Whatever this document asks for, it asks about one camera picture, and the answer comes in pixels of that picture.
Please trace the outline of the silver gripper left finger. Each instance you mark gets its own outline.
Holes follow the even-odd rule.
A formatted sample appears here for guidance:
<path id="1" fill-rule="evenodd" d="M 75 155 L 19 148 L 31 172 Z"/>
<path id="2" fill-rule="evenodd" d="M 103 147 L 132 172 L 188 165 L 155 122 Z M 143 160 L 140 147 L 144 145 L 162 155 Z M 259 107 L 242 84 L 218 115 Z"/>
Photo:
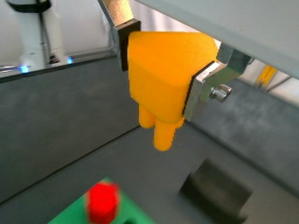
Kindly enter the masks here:
<path id="1" fill-rule="evenodd" d="M 142 22 L 135 19 L 128 0 L 98 0 L 111 26 L 116 56 L 123 71 L 128 69 L 127 47 L 132 32 L 142 30 Z"/>

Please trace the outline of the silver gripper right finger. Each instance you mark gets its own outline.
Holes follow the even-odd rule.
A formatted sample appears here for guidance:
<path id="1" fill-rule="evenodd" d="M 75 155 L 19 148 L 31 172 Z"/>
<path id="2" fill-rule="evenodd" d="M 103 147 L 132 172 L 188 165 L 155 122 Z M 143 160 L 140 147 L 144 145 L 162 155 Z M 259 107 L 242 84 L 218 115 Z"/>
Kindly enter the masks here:
<path id="1" fill-rule="evenodd" d="M 226 45 L 219 46 L 216 59 L 191 77 L 183 117 L 190 122 L 210 100 L 224 102 L 231 94 L 226 83 L 236 79 L 254 59 Z"/>

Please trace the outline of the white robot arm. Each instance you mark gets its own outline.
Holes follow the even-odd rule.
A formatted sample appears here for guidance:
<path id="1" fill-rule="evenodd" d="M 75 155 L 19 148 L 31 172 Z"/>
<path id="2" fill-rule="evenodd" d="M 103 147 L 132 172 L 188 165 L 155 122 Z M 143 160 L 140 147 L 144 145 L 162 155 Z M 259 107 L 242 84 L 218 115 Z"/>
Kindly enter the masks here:
<path id="1" fill-rule="evenodd" d="M 22 22 L 24 64 L 34 69 L 67 62 L 59 16 L 52 0 L 6 0 Z M 224 102 L 251 58 L 199 32 L 140 31 L 135 19 L 116 24 L 124 45 L 130 93 L 139 104 L 144 128 L 190 120 L 195 106 L 211 99 Z"/>

